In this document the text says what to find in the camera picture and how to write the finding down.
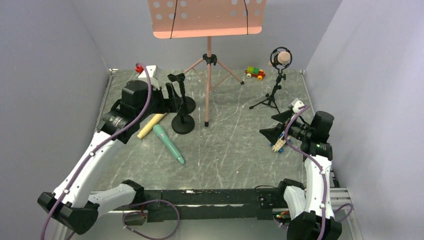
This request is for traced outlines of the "black tripod microphone stand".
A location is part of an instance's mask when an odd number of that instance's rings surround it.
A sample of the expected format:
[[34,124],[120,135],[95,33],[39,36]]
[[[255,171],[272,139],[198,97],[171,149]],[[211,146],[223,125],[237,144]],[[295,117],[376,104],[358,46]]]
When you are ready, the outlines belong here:
[[280,110],[279,110],[279,107],[276,103],[275,94],[278,90],[282,89],[282,86],[280,85],[281,81],[282,80],[285,81],[287,79],[286,74],[284,73],[284,70],[287,69],[292,64],[293,55],[292,55],[291,51],[287,47],[284,47],[284,46],[280,46],[280,47],[275,48],[271,52],[271,54],[272,53],[280,53],[280,52],[289,52],[291,54],[291,61],[289,63],[283,64],[283,65],[273,65],[272,66],[273,68],[275,68],[277,70],[277,77],[276,77],[275,85],[273,86],[272,92],[271,92],[271,94],[267,93],[265,95],[264,100],[254,104],[254,105],[251,105],[249,107],[250,110],[252,110],[256,106],[264,105],[264,106],[267,106],[267,107],[270,107],[272,109],[277,110],[278,114],[281,113]]

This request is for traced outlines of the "pink microphone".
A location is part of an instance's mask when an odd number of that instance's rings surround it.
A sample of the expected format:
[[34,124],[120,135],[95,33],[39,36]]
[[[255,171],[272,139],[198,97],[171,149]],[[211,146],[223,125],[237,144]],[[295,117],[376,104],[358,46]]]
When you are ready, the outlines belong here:
[[291,54],[288,51],[283,52],[275,52],[272,53],[270,56],[270,61],[268,63],[269,66],[277,66],[277,65],[284,65],[291,61]]

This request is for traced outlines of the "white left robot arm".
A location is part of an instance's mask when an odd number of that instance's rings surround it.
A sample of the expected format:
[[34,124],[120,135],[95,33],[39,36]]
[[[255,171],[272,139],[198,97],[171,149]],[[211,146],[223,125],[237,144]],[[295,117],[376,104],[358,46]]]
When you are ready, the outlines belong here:
[[101,117],[91,143],[74,169],[53,192],[39,196],[37,202],[50,218],[83,235],[109,211],[146,201],[144,187],[132,180],[97,194],[92,191],[101,173],[139,131],[144,119],[152,114],[178,112],[180,101],[175,88],[170,82],[165,86],[168,98],[161,87],[145,81],[126,83],[121,97]]

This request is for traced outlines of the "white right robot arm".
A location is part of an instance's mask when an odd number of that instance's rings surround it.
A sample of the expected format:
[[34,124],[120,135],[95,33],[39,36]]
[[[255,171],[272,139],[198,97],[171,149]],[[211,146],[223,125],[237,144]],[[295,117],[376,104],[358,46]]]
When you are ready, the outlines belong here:
[[297,118],[305,111],[293,110],[275,114],[271,118],[278,121],[273,128],[259,132],[275,144],[279,136],[301,141],[299,148],[287,143],[303,156],[306,169],[306,186],[299,182],[286,181],[283,199],[290,213],[287,226],[288,240],[337,240],[343,231],[342,224],[335,219],[330,197],[330,172],[333,148],[328,143],[334,116],[325,111],[317,111],[311,123],[301,123]]

